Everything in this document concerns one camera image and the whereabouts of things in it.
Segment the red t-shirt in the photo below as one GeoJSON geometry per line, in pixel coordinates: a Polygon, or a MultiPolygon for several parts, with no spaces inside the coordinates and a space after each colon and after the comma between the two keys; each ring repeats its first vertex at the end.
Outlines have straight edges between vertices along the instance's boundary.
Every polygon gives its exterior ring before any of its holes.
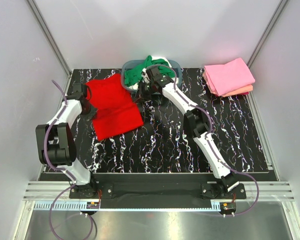
{"type": "Polygon", "coordinates": [[[119,73],[105,79],[92,79],[85,85],[88,87],[86,98],[97,109],[92,124],[99,141],[144,125],[137,104],[121,84],[119,73]]]}

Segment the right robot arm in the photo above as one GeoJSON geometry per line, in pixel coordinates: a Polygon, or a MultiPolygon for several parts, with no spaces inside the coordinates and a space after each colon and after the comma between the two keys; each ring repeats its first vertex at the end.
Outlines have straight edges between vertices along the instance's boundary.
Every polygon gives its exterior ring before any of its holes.
{"type": "Polygon", "coordinates": [[[213,197],[229,198],[239,185],[231,168],[219,152],[212,137],[212,119],[210,115],[197,103],[187,97],[177,86],[177,78],[160,73],[159,67],[165,65],[152,65],[141,71],[143,80],[138,84],[138,95],[149,97],[159,93],[170,100],[183,114],[183,130],[187,137],[194,140],[208,160],[216,184],[212,188],[213,197]]]}

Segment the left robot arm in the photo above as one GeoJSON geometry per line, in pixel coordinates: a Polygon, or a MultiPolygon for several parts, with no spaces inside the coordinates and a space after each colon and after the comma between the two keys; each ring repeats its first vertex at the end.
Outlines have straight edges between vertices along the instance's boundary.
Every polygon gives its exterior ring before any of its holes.
{"type": "Polygon", "coordinates": [[[77,148],[71,127],[79,116],[92,121],[97,108],[90,103],[91,89],[82,83],[73,85],[72,92],[62,92],[63,102],[56,115],[46,124],[35,128],[39,161],[55,171],[62,172],[72,182],[71,191],[79,196],[93,198],[98,184],[93,174],[77,158],[77,148]]]}

